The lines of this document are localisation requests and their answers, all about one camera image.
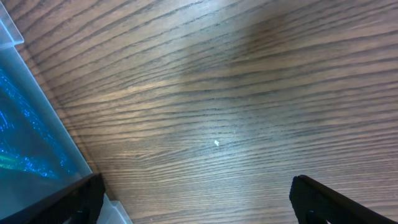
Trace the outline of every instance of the clear plastic container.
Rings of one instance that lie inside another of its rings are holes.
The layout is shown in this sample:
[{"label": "clear plastic container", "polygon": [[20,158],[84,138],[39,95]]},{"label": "clear plastic container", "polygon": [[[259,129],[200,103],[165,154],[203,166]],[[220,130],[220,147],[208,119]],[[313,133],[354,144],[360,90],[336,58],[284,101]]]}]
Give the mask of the clear plastic container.
[{"label": "clear plastic container", "polygon": [[[24,42],[0,2],[0,220],[91,173],[15,49]],[[98,223],[132,223],[120,202]]]}]

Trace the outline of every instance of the dark wood tabletop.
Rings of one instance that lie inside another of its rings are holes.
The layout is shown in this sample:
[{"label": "dark wood tabletop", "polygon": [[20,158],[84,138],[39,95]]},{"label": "dark wood tabletop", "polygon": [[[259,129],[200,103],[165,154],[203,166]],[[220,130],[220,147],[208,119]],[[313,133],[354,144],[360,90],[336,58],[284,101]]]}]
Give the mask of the dark wood tabletop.
[{"label": "dark wood tabletop", "polygon": [[4,0],[140,223],[297,223],[305,174],[398,221],[398,1]]}]

